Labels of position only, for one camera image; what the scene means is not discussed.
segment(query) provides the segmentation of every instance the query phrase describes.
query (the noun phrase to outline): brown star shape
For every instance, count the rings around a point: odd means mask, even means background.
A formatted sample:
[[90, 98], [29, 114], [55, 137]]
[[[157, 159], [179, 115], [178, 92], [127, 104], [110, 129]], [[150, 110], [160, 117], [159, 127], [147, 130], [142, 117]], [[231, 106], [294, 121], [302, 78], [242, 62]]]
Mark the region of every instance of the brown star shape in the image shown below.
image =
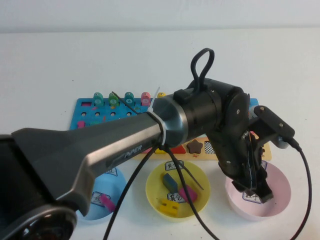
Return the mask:
[[200, 154], [203, 144], [194, 139], [193, 141], [189, 142], [186, 147], [188, 148], [190, 154]]

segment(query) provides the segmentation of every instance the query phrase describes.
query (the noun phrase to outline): blue pegboard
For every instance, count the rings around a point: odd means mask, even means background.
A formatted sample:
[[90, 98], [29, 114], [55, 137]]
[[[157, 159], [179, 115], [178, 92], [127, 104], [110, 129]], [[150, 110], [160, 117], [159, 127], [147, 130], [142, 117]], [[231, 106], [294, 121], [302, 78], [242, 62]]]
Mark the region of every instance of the blue pegboard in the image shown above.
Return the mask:
[[[113, 120], [128, 118], [130, 116], [136, 115], [120, 101], [119, 105], [114, 109], [110, 107], [108, 98], [104, 98], [103, 101], [104, 106], [97, 107], [95, 106], [93, 98], [79, 98], [76, 101], [70, 130], [77, 129], [78, 122], [80, 121], [84, 121], [85, 126], [88, 127], [94, 124], [110, 122]], [[134, 101], [135, 106], [133, 106], [133, 109], [136, 110], [138, 113], [144, 113], [148, 110], [147, 106], [141, 106], [141, 98], [135, 98]], [[256, 98], [251, 98], [250, 107], [255, 105], [259, 105], [258, 100]]]

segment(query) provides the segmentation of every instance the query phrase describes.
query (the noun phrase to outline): black robotic arm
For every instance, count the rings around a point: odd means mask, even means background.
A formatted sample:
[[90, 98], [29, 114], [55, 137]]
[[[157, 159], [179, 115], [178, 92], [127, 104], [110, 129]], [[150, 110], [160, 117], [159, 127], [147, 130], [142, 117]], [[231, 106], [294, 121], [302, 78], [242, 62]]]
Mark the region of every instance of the black robotic arm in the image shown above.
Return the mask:
[[[206, 52], [209, 61], [198, 76], [195, 65]], [[283, 148], [295, 132], [265, 106], [249, 119], [248, 94], [205, 78], [213, 60], [211, 49], [199, 52], [189, 87], [156, 98], [146, 113], [76, 130], [24, 128], [1, 136], [0, 180], [7, 184], [0, 184], [0, 239], [69, 239], [75, 211], [89, 211], [97, 176], [148, 148], [173, 148], [202, 134], [238, 191], [263, 203], [271, 199], [262, 146], [272, 141]]]

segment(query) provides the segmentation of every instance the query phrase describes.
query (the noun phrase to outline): yellow bowl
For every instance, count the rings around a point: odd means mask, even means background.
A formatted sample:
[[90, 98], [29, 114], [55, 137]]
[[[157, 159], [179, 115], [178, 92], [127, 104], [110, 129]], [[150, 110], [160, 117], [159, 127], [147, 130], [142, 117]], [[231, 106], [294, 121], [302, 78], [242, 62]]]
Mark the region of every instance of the yellow bowl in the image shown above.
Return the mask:
[[[197, 194], [197, 199], [193, 202], [193, 204], [197, 212], [200, 212], [207, 205], [210, 197], [211, 190], [209, 180], [206, 174], [201, 170], [201, 168], [199, 168], [195, 164], [189, 161], [184, 161], [183, 164], [186, 166], [187, 169], [189, 169], [189, 171], [192, 173], [192, 175], [204, 189], [202, 190], [189, 176], [189, 174], [184, 169], [181, 169], [185, 183], [189, 185]], [[172, 196], [169, 190], [165, 187], [165, 185], [162, 182], [162, 177], [166, 173], [169, 173], [170, 176], [178, 183], [178, 189], [182, 188], [182, 183], [180, 181], [178, 172], [174, 167], [174, 163], [172, 161], [165, 162], [157, 166], [150, 173], [148, 179], [146, 180], [146, 197], [150, 205], [154, 208], [154, 210], [156, 210], [161, 216], [163, 216], [167, 220], [172, 222], [182, 222], [188, 220], [189, 218], [194, 216], [194, 213], [187, 202], [179, 203], [179, 208], [176, 216], [171, 216], [169, 214], [163, 213], [158, 209], [161, 205], [162, 199], [171, 200]]]

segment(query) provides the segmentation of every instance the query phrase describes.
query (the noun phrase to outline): pink bowl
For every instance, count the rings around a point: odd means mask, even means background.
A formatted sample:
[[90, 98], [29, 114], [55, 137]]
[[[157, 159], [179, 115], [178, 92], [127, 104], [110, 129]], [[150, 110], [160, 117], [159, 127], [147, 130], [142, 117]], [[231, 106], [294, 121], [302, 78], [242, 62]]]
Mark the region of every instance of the pink bowl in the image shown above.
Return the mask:
[[250, 221], [261, 221], [281, 213], [291, 199], [290, 184], [284, 173], [271, 163], [262, 162], [268, 173], [266, 181], [274, 196], [266, 203], [261, 203], [256, 195], [247, 196], [245, 193], [238, 192], [232, 184], [232, 179], [227, 177], [225, 181], [225, 189], [231, 207], [241, 217]]

